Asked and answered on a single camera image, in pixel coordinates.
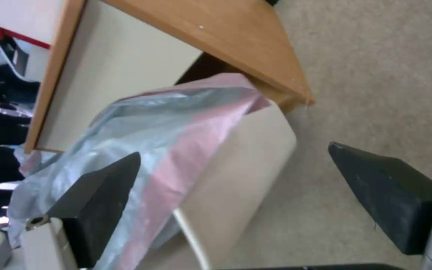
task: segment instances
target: white panel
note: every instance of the white panel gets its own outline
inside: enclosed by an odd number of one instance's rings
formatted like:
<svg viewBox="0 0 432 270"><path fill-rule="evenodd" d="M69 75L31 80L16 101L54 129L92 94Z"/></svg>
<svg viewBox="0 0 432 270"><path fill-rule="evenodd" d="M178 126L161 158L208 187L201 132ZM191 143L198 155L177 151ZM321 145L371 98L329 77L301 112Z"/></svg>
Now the white panel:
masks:
<svg viewBox="0 0 432 270"><path fill-rule="evenodd" d="M120 98L170 87L202 52L99 0L89 0L37 147L66 150Z"/></svg>
<svg viewBox="0 0 432 270"><path fill-rule="evenodd" d="M246 115L218 149L174 212L203 270L221 268L295 148L273 104Z"/></svg>
<svg viewBox="0 0 432 270"><path fill-rule="evenodd" d="M63 0L0 0L0 27L51 44Z"/></svg>

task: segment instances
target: beige carpet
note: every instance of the beige carpet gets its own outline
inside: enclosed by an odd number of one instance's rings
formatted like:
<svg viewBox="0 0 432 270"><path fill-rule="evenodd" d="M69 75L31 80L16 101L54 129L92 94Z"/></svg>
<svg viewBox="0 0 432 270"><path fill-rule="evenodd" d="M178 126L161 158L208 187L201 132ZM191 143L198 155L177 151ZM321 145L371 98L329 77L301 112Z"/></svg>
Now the beige carpet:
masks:
<svg viewBox="0 0 432 270"><path fill-rule="evenodd" d="M281 0L276 9L317 104L288 115L298 150L227 268L418 269L420 258L374 229L326 149L334 140L396 156L432 178L432 0Z"/></svg>

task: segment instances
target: wooden panel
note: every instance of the wooden panel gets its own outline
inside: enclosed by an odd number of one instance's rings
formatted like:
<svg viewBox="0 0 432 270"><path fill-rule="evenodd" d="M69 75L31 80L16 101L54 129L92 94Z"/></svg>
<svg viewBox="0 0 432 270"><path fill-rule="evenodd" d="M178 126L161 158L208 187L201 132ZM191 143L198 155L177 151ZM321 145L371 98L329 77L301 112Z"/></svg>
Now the wooden panel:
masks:
<svg viewBox="0 0 432 270"><path fill-rule="evenodd" d="M109 104L174 85L201 55L100 0L88 0L37 148L65 151Z"/></svg>
<svg viewBox="0 0 432 270"><path fill-rule="evenodd" d="M300 102L314 103L273 8L263 0L105 0Z"/></svg>
<svg viewBox="0 0 432 270"><path fill-rule="evenodd" d="M34 117L31 120L31 126L29 127L28 136L26 138L24 147L26 153L31 152L36 146L48 107L53 97L53 91L59 80L85 1L86 0L65 0L64 2L61 17L58 22L58 29L53 39L51 52L49 53L48 66L43 82L39 87L36 107L34 108Z"/></svg>

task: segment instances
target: plastic bag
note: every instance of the plastic bag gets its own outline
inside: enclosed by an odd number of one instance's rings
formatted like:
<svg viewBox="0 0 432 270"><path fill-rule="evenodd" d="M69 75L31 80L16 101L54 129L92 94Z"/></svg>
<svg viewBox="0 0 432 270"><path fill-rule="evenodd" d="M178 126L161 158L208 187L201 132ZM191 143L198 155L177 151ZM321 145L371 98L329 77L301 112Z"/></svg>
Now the plastic bag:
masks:
<svg viewBox="0 0 432 270"><path fill-rule="evenodd" d="M239 74L113 103L73 147L16 188L8 209L12 244L26 220L48 211L80 176L139 152L142 164L127 205L94 267L134 270L232 128L267 105Z"/></svg>

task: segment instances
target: wooden desk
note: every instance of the wooden desk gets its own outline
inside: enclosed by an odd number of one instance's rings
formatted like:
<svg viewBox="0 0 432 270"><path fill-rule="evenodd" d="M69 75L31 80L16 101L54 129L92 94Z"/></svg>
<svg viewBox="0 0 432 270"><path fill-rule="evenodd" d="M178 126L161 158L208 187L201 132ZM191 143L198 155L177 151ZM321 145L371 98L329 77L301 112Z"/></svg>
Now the wooden desk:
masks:
<svg viewBox="0 0 432 270"><path fill-rule="evenodd" d="M245 72L286 110L314 102L263 0L67 0L26 151L66 150L105 106L175 84L202 52Z"/></svg>

